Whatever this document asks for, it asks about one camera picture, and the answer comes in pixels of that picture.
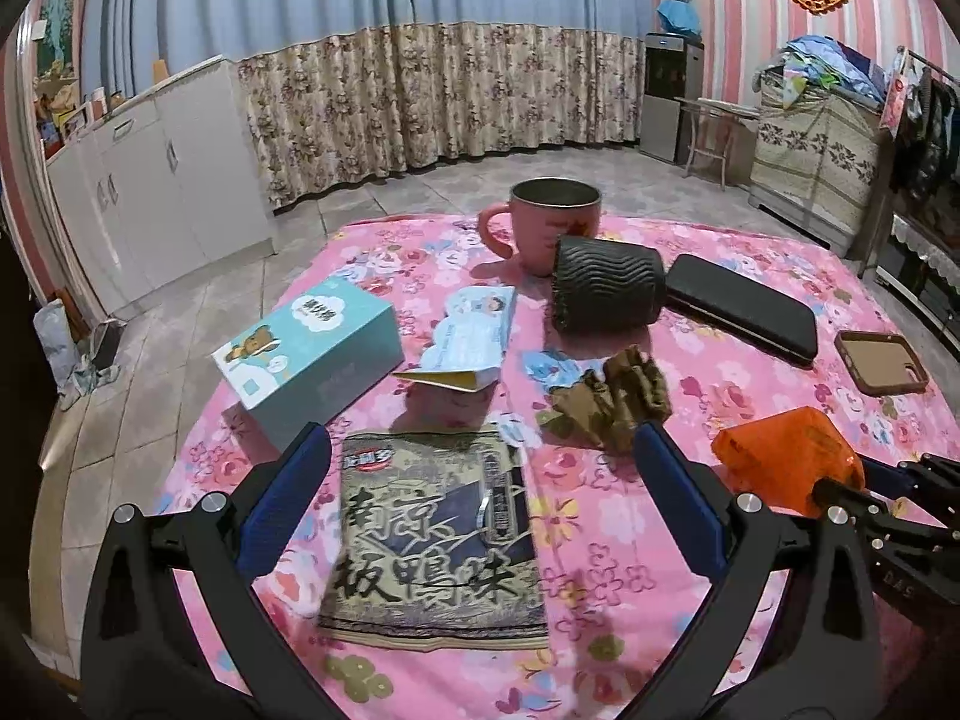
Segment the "orange plastic bag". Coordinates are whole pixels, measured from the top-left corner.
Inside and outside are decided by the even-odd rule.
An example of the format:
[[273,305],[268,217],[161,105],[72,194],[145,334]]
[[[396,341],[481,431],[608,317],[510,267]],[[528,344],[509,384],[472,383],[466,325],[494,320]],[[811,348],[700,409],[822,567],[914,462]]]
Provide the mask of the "orange plastic bag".
[[861,458],[812,406],[722,429],[711,450],[734,493],[754,493],[771,509],[818,517],[823,505],[815,502],[814,488],[821,479],[866,489]]

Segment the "brown phone case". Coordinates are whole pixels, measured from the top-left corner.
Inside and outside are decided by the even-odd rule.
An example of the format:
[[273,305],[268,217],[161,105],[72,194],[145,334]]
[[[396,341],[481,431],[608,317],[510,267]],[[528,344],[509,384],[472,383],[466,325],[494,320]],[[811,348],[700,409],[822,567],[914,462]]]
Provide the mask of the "brown phone case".
[[928,388],[928,372],[901,335],[841,330],[836,333],[835,346],[861,394],[911,395]]

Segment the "black rectangular pouch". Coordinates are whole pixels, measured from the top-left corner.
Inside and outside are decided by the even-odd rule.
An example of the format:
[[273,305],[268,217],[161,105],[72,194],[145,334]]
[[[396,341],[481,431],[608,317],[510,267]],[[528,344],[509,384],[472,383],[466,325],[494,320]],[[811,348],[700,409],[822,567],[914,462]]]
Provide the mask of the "black rectangular pouch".
[[768,355],[811,367],[818,355],[814,312],[804,302],[692,254],[665,275],[670,309],[731,333]]

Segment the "teal tissue box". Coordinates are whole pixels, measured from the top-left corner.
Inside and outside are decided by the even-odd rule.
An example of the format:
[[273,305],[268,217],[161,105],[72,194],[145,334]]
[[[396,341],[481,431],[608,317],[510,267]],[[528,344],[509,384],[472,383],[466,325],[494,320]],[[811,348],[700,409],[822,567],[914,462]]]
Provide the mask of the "teal tissue box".
[[404,360],[394,306],[342,278],[302,291],[213,351],[275,449],[327,424]]

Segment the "pink floral tablecloth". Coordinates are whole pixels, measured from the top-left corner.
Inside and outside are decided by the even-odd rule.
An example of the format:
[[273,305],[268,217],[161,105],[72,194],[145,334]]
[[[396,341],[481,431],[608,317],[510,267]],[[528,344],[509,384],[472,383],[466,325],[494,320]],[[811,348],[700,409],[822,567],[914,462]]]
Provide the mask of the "pink floral tablecloth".
[[[715,435],[798,406],[823,411],[857,450],[885,463],[955,457],[958,426],[940,388],[860,394],[833,340],[846,328],[884,332],[889,317],[835,255],[815,245],[701,224],[605,216],[602,236],[666,259],[692,254],[807,304],[818,356],[799,369],[727,333],[664,312],[644,343],[674,406],[669,433],[709,461]],[[469,284],[509,283],[517,304],[503,374],[481,394],[384,379],[332,422],[359,431],[494,426],[521,450],[550,640],[527,652],[371,649],[338,642],[317,618],[340,550],[335,481],[322,484],[273,574],[263,606],[304,665],[355,718],[610,718],[641,689],[706,592],[683,564],[630,461],[563,445],[545,429],[545,390],[613,355],[601,338],[562,340],[545,314],[548,286],[498,260],[462,216],[402,216],[332,236],[296,289],[325,278],[358,284],[395,309],[405,358],[416,362],[446,299]]]

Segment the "cloth covered cabinet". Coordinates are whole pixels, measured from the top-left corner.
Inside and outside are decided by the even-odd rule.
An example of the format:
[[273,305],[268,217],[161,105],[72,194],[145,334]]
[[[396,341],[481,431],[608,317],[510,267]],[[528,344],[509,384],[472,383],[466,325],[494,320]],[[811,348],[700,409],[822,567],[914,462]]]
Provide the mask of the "cloth covered cabinet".
[[750,203],[807,238],[851,254],[871,213],[878,107],[843,88],[806,86],[782,97],[779,67],[755,75],[760,95]]

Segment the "clothes rack with clothes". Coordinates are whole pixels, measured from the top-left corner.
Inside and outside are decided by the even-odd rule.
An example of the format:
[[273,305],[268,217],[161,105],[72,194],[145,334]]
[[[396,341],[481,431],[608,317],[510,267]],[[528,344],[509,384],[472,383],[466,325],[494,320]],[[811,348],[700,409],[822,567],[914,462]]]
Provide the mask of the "clothes rack with clothes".
[[866,262],[895,241],[957,286],[958,78],[905,46],[893,59],[877,158]]

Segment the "blue white mask packet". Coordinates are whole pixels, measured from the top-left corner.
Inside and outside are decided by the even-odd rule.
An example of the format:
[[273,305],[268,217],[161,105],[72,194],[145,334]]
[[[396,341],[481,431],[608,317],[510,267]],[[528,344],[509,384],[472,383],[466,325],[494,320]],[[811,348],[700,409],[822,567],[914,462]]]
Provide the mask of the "blue white mask packet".
[[444,302],[444,317],[412,369],[395,377],[458,394],[478,394],[500,380],[508,351],[516,289],[466,286]]

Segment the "small metal side table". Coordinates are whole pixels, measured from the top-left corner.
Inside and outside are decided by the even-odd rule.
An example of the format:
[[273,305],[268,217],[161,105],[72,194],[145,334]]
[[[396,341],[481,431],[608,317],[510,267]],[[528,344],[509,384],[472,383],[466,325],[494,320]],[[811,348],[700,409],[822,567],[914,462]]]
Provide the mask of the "small metal side table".
[[682,161],[683,175],[692,176],[693,164],[698,158],[718,163],[719,185],[726,190],[737,135],[760,120],[760,110],[713,98],[679,98],[677,103],[688,119],[690,135],[686,158]]

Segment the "pile of bedding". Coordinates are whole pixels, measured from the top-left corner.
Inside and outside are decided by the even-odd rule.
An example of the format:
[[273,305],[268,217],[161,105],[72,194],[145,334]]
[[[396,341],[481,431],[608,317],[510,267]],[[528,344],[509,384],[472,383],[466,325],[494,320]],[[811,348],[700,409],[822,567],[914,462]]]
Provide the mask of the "pile of bedding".
[[874,60],[833,37],[805,34],[778,50],[771,70],[781,73],[781,104],[791,107],[807,88],[843,91],[880,106],[889,75]]

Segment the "white cabinet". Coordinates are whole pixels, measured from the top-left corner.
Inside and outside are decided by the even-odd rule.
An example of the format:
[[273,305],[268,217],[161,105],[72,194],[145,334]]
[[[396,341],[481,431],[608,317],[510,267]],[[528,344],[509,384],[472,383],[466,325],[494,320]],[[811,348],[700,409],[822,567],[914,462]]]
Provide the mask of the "white cabinet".
[[122,104],[46,171],[94,309],[106,316],[274,249],[238,69],[221,55]]

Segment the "pink mug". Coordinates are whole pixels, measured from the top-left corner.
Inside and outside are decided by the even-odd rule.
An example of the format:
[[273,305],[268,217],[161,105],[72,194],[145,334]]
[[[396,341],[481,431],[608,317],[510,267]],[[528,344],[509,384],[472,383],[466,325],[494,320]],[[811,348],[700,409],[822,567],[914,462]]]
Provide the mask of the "pink mug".
[[[494,218],[506,215],[511,241],[494,235]],[[602,215],[602,193],[566,177],[535,177],[514,184],[505,203],[491,205],[477,216],[483,244],[501,260],[516,259],[534,277],[553,271],[558,241],[565,236],[594,238]]]

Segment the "water dispenser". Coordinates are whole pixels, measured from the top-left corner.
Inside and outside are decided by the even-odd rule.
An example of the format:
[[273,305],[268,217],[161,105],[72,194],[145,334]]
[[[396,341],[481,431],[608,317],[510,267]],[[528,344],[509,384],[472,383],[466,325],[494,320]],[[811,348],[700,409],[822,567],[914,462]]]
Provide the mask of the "water dispenser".
[[692,117],[686,101],[703,89],[703,44],[695,39],[648,32],[643,37],[643,100],[640,150],[680,164],[690,151]]

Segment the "blue floral curtain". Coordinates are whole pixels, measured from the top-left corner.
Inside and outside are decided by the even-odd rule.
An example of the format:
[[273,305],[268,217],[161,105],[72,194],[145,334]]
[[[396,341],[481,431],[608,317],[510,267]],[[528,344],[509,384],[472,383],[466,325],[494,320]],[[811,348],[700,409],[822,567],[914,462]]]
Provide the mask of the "blue floral curtain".
[[441,160],[640,133],[652,0],[85,0],[86,89],[226,57],[270,206]]

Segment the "wall picture left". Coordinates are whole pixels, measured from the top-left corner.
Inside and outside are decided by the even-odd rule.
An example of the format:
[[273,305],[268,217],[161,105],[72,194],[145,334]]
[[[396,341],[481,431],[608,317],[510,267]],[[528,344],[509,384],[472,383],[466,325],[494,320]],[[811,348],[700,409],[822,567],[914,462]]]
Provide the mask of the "wall picture left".
[[75,0],[41,0],[46,31],[37,49],[39,78],[60,78],[73,70],[73,13]]

